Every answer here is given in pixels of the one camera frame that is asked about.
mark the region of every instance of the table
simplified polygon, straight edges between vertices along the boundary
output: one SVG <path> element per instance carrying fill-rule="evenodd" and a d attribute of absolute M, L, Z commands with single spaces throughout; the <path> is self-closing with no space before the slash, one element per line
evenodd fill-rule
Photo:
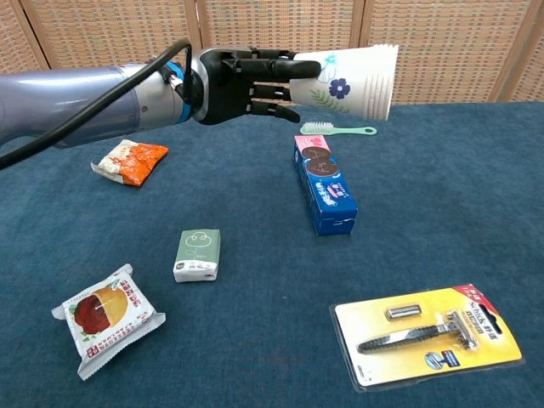
<path fill-rule="evenodd" d="M 91 172 L 122 138 L 0 172 L 0 406 L 540 406 L 544 103 L 395 106 L 385 123 L 297 110 L 378 129 L 327 137 L 360 207 L 351 235 L 315 235 L 300 125 L 268 117 L 131 135 L 170 148 L 140 189 Z M 197 228 L 221 229 L 218 279 L 176 284 Z M 125 263 L 167 321 L 83 382 L 51 309 Z M 525 364 L 356 393 L 329 306 L 464 283 Z"/>

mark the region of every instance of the razor handle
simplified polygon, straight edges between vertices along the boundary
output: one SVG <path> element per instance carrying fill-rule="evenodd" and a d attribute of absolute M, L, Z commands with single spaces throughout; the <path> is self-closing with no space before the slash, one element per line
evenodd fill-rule
<path fill-rule="evenodd" d="M 419 343 L 440 334 L 451 332 L 447 325 L 424 326 L 389 333 L 386 336 L 361 343 L 357 346 L 359 353 L 367 353 L 373 350 L 388 349 L 406 344 Z"/>

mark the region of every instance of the toothbrush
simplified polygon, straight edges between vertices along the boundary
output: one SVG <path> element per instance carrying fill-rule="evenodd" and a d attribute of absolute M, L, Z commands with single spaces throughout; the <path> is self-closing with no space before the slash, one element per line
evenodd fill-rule
<path fill-rule="evenodd" d="M 330 122 L 306 122 L 300 128 L 301 134 L 336 134 L 336 133 L 358 133 L 372 136 L 377 133 L 374 127 L 334 127 Z"/>

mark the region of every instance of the tissue pack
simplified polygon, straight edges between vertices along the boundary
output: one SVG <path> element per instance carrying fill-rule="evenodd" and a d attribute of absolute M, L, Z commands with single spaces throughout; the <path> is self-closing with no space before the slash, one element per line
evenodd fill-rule
<path fill-rule="evenodd" d="M 357 203 L 322 135 L 295 136 L 294 160 L 317 235 L 349 234 Z"/>
<path fill-rule="evenodd" d="M 215 281 L 220 247 L 221 234 L 218 229 L 183 231 L 173 266 L 176 282 Z"/>

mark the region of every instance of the orange snack packet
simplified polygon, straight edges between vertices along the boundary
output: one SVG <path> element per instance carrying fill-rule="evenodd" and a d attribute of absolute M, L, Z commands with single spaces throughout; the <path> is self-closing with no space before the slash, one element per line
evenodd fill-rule
<path fill-rule="evenodd" d="M 165 146 L 124 139 L 98 165 L 91 163 L 91 168 L 117 183 L 140 186 L 167 153 Z"/>

